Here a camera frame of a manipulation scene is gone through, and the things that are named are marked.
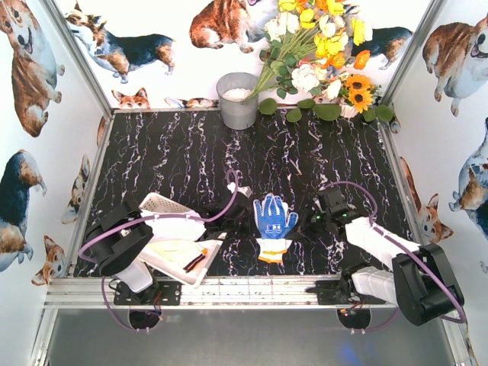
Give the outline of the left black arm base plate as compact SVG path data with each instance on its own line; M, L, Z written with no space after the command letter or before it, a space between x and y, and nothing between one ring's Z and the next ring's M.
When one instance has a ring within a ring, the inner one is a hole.
M139 293L133 292L127 284L119 281L109 284L114 291L114 304L118 306L162 305L178 306L181 298L181 283L177 281L156 281Z

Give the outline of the cream glove red cuff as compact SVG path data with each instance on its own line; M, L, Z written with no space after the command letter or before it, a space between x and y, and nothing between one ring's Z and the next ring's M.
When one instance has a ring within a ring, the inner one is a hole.
M203 246L184 239L151 242L146 247L160 257L174 262L186 273L203 261L208 253Z

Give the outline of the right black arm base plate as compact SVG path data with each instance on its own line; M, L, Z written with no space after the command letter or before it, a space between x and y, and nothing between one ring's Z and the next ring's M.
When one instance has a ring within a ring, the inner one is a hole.
M349 274L338 280L316 281L312 287L305 290L308 294L315 294L319 305L339 305L356 303L366 305L383 305L387 302L371 295L359 294Z

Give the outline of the aluminium front frame rail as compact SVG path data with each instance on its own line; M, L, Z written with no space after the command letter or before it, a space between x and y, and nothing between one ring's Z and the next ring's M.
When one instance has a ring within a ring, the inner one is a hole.
M183 309L313 309L319 307L318 294L308 289L324 284L326 289L339 285L338 275L322 276L258 276L258 277L206 277L199 286L180 284L170 278L163 281L163 291L156 303L163 308L175 305ZM118 281L100 278L61 278L51 282L43 307L47 309L103 309L106 297L111 306L119 294Z

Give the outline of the artificial flower bouquet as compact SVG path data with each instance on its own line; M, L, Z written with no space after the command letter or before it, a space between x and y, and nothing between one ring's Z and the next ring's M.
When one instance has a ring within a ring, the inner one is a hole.
M340 114L360 114L363 121L390 122L393 109L382 105L380 87L361 71L370 59L384 56L387 69L400 56L411 34L401 27L373 29L347 1L279 1L278 15L265 24L268 49L256 86L246 96L275 90L288 95L308 94L287 113L300 119L311 109L322 120Z

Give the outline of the blue dotted glove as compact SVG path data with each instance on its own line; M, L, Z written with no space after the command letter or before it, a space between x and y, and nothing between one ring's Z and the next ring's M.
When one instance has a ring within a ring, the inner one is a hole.
M260 248L258 260L275 264L283 263L283 255L292 243L289 239L257 239L256 241Z
M274 194L267 194L262 201L254 200L253 212L261 239L284 239L299 220L299 215Z

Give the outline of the white perforated storage basket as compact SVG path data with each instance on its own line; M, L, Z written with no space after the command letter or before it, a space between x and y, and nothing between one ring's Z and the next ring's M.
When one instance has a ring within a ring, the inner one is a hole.
M157 218L146 222L153 237L138 259L183 284L199 286L226 234L209 233L202 222L191 219L198 213L157 193L147 194L140 209L142 217Z

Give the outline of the grey metal bucket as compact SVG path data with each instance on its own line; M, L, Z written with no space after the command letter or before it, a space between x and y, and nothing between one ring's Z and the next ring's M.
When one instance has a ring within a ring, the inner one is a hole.
M258 78L247 72L231 72L216 85L224 124L233 130L251 127L257 118L258 96L253 94Z

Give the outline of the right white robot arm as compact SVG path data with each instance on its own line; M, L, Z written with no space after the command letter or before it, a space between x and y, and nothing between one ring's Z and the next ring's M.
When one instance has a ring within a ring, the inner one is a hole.
M305 206L291 239L317 239L330 233L377 259L384 269L355 265L342 272L348 294L374 297L396 306L413 325L433 319L464 323L464 295L443 249L403 239L347 203L336 186Z

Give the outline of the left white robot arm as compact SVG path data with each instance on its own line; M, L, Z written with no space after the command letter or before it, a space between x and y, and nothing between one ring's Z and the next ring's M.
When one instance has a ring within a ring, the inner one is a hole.
M170 294L155 271L191 287L202 282L228 235L250 227L251 195L233 188L202 213L156 193L125 201L87 230L79 257L119 281L115 304L154 304Z

